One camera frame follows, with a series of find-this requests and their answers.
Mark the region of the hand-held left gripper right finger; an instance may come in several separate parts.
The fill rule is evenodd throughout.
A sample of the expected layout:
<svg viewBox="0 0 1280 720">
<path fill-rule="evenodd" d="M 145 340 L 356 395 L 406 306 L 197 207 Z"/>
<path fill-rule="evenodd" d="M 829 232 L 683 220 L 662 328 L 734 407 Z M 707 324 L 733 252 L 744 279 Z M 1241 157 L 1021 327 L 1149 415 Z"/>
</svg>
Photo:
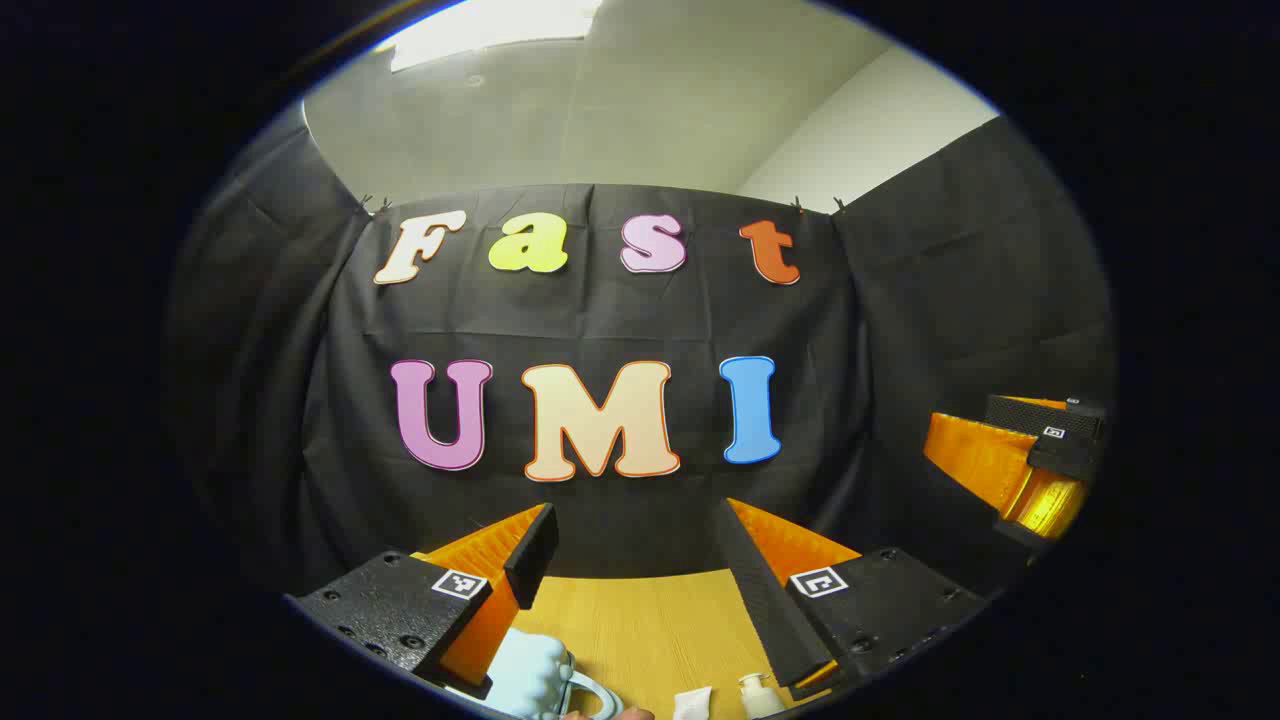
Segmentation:
<svg viewBox="0 0 1280 720">
<path fill-rule="evenodd" d="M 774 680 L 796 701 L 870 684 L 987 605 L 896 547 L 851 550 L 736 498 L 714 519 Z"/>
</svg>

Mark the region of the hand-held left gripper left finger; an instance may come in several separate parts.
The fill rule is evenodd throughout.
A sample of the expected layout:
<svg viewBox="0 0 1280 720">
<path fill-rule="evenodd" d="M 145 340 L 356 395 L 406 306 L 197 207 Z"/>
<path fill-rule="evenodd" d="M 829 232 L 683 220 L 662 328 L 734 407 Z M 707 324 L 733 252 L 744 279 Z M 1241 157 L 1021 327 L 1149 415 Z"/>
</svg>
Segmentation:
<svg viewBox="0 0 1280 720">
<path fill-rule="evenodd" d="M 481 697 L 559 543 L 539 503 L 428 552 L 383 550 L 288 601 L 315 625 L 424 682 Z"/>
</svg>

